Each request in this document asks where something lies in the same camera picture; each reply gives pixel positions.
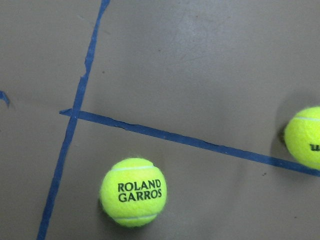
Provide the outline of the Roland Garros tennis ball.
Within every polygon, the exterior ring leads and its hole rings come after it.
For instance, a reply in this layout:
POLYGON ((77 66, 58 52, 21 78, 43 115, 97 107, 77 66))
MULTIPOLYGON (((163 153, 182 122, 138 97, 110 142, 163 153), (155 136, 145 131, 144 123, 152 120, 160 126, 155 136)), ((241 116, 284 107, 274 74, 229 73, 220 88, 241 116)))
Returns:
POLYGON ((161 170, 144 158, 116 163, 103 178, 99 199, 116 223, 135 228, 152 222, 167 201, 167 184, 161 170))

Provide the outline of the Wilson 3 tennis ball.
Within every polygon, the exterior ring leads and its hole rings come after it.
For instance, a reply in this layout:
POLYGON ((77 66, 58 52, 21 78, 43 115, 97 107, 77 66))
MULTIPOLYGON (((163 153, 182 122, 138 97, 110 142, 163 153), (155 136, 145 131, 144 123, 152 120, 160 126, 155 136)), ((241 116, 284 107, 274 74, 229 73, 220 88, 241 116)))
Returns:
POLYGON ((309 107, 296 113, 284 130, 289 153, 302 165, 320 169, 320 108, 309 107))

